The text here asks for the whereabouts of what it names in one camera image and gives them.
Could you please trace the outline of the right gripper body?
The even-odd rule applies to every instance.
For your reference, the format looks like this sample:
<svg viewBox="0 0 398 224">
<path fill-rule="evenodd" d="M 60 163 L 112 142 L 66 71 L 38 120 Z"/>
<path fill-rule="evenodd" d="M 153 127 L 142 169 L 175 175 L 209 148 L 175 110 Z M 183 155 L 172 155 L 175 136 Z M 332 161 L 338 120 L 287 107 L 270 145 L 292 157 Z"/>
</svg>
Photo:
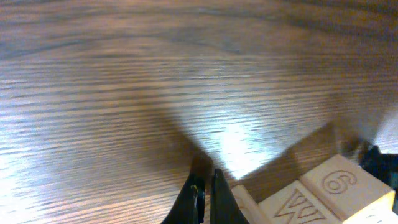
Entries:
<svg viewBox="0 0 398 224">
<path fill-rule="evenodd" d="M 395 190 L 392 211 L 397 214 L 397 154 L 383 154 L 378 146 L 373 145 L 364 153 L 359 165 Z"/>
</svg>

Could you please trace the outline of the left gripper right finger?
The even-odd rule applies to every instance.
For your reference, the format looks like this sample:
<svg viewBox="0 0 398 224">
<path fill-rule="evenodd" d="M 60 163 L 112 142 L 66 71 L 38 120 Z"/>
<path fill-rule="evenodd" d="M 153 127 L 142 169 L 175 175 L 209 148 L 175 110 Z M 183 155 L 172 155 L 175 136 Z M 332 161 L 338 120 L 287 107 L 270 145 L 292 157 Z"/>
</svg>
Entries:
<svg viewBox="0 0 398 224">
<path fill-rule="evenodd" d="M 210 200 L 210 224 L 249 224 L 221 169 L 214 170 Z"/>
</svg>

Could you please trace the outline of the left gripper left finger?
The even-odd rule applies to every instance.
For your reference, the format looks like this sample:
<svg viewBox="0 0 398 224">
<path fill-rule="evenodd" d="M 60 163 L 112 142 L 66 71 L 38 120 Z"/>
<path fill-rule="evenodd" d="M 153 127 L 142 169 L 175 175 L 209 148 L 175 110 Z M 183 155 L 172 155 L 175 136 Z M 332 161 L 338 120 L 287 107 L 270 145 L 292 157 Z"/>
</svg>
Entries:
<svg viewBox="0 0 398 224">
<path fill-rule="evenodd" d="M 204 222 L 205 181 L 190 174 L 161 224 L 199 224 Z"/>
</svg>

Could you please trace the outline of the yellow S block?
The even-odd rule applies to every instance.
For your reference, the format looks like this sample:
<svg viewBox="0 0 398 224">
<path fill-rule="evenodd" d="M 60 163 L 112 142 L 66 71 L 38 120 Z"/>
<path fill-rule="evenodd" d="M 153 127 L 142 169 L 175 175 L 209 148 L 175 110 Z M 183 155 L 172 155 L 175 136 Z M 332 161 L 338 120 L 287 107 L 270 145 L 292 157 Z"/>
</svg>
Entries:
<svg viewBox="0 0 398 224">
<path fill-rule="evenodd" d="M 273 224 L 342 223 L 297 180 L 260 202 L 259 207 Z"/>
</svg>

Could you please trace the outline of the green R block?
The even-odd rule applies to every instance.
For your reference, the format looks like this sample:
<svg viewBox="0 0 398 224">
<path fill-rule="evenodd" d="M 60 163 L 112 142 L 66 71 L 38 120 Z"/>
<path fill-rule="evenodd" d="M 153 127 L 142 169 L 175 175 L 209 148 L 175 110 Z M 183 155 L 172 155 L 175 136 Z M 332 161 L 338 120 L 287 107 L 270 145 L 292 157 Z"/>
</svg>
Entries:
<svg viewBox="0 0 398 224">
<path fill-rule="evenodd" d="M 267 218 L 243 185 L 231 189 L 240 211 L 250 224 L 268 224 Z"/>
</svg>

